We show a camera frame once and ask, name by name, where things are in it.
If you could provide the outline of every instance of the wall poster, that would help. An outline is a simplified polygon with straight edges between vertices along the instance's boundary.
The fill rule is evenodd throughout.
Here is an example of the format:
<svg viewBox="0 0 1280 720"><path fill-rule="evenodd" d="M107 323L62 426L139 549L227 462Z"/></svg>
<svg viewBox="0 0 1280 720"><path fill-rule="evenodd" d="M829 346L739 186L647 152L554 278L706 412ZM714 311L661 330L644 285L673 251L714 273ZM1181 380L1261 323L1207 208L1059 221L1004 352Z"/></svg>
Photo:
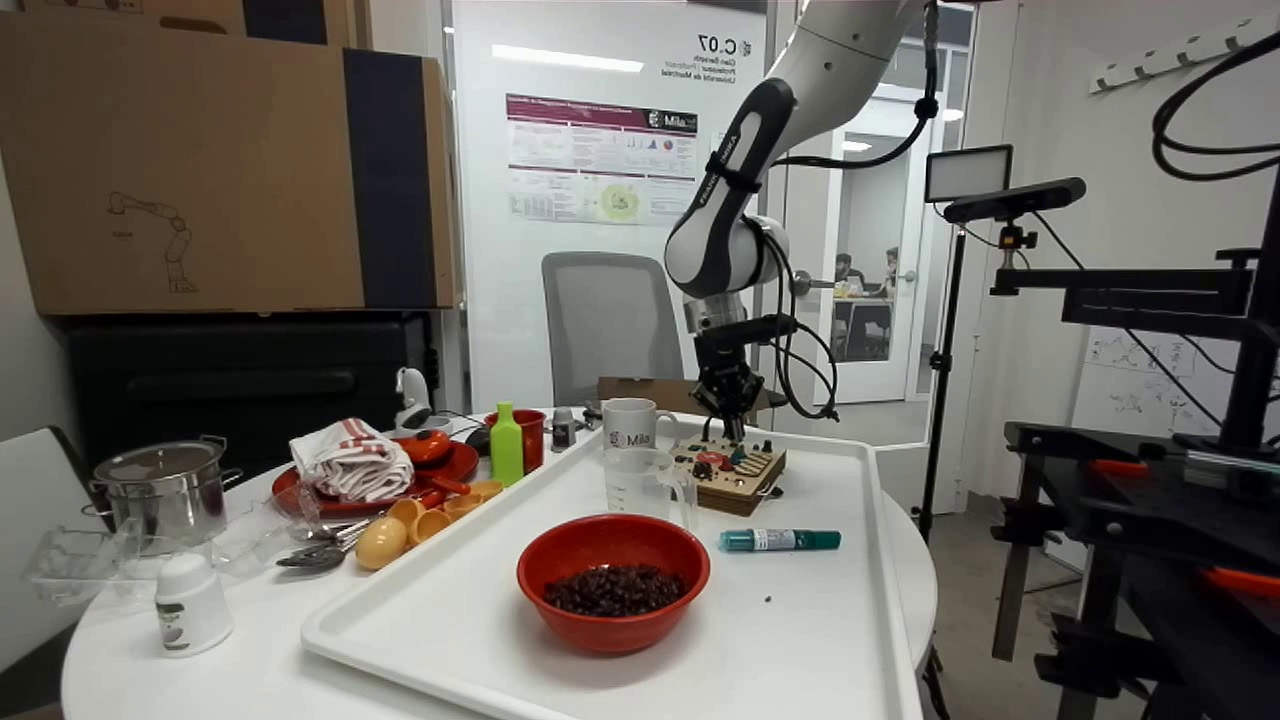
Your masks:
<svg viewBox="0 0 1280 720"><path fill-rule="evenodd" d="M698 112L507 95L507 198L518 216L673 228L698 181Z"/></svg>

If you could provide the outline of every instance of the robotic arm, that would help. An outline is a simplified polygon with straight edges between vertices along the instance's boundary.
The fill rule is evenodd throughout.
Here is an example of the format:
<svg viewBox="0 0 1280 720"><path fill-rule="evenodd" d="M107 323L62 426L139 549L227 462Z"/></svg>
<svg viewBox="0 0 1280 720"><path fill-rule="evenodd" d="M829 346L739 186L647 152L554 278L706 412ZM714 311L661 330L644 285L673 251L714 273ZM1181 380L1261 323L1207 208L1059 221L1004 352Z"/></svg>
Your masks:
<svg viewBox="0 0 1280 720"><path fill-rule="evenodd" d="M782 152L870 103L919 9L919 0L807 0L788 48L732 116L710 155L710 175L670 235L673 285L710 305L714 326L698 335L699 405L725 419L727 440L739 440L745 412L764 387L745 365L745 345L796 330L788 315L732 323L732 296L776 277L776 239L745 208Z"/></svg>

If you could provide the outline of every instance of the red bowl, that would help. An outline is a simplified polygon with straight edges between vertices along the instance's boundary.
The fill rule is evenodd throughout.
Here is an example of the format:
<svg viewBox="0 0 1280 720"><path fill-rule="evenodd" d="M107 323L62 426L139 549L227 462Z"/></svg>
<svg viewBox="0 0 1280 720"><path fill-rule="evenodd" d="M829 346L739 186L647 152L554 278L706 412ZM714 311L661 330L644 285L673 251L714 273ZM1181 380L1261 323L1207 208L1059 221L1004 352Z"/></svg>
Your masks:
<svg viewBox="0 0 1280 720"><path fill-rule="evenodd" d="M579 616L548 603L546 589L594 569L647 564L679 576L683 596L639 616ZM683 616L683 607L710 589L710 549L678 524L651 515L579 515L537 537L518 564L518 583L542 620L576 650L629 655L661 645Z"/></svg>

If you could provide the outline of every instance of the pen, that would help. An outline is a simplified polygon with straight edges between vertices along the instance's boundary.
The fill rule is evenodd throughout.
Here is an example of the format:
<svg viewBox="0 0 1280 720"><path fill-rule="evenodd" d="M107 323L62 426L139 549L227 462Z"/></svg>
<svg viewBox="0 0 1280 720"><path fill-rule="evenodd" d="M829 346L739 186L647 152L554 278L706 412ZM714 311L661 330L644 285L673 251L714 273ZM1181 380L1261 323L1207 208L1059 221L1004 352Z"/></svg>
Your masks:
<svg viewBox="0 0 1280 720"><path fill-rule="evenodd" d="M842 549L837 526L727 526L721 533L725 551L831 551Z"/></svg>

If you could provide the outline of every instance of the white tray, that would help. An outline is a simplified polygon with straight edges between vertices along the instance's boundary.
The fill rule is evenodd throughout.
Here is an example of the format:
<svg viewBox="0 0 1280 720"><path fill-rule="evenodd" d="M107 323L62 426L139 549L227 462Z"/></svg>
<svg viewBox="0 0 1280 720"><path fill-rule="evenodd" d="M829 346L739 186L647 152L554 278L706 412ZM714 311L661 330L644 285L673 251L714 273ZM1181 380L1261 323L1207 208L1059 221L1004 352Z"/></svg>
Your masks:
<svg viewBox="0 0 1280 720"><path fill-rule="evenodd" d="M518 589L522 549L604 511L600 434L558 454L306 623L306 649L418 690L537 720L855 714L915 720L915 671L863 444L773 434L784 497L757 515L698 511L714 583L679 627L635 655L558 645ZM842 551L727 555L721 526L842 526Z"/></svg>

